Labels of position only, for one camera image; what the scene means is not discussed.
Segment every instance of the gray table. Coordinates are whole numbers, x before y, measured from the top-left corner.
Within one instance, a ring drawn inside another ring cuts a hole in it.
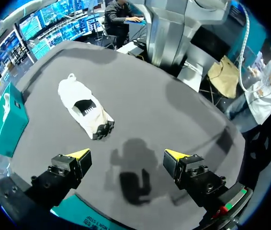
[[[63,106],[58,84],[70,73],[114,118],[106,139],[90,140]],[[132,228],[192,229],[205,213],[163,168],[165,148],[204,156],[229,186],[237,180],[245,142],[233,124],[187,85],[132,56],[65,41],[36,62],[17,87],[30,122],[13,170],[30,182],[52,157],[90,148],[93,166],[77,193]]]

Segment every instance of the black jacket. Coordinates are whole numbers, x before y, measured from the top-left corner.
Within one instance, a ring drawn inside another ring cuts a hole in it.
[[[130,7],[127,4],[121,6],[116,0],[109,3],[105,10],[105,29],[121,28],[128,29],[129,26],[124,24],[126,17],[134,17]]]

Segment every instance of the green light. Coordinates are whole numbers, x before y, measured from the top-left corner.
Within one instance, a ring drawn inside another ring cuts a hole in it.
[[[227,204],[225,205],[225,208],[227,208],[227,210],[229,211],[229,210],[232,208],[232,204],[227,203]]]

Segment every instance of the teal box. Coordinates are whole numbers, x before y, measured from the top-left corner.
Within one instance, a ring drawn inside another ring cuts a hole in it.
[[[5,98],[9,93],[10,111],[3,122]],[[11,83],[0,98],[0,155],[12,157],[21,135],[29,120],[23,103],[22,93]]]

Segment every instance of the white cable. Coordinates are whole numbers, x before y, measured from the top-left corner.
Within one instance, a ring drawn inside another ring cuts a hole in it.
[[[241,3],[240,3],[240,6],[243,8],[243,11],[244,11],[245,17],[246,17],[246,31],[245,31],[245,36],[244,36],[244,40],[243,40],[243,44],[242,44],[242,48],[241,48],[241,53],[240,53],[240,59],[239,59],[239,84],[244,92],[253,93],[253,92],[257,92],[260,89],[262,89],[263,83],[261,82],[261,85],[258,88],[256,88],[255,90],[248,91],[244,87],[243,82],[242,82],[242,62],[243,62],[244,51],[245,51],[245,47],[246,47],[246,43],[247,43],[247,39],[248,39],[248,35],[249,35],[249,17],[248,17],[248,14],[247,14],[245,7]]]

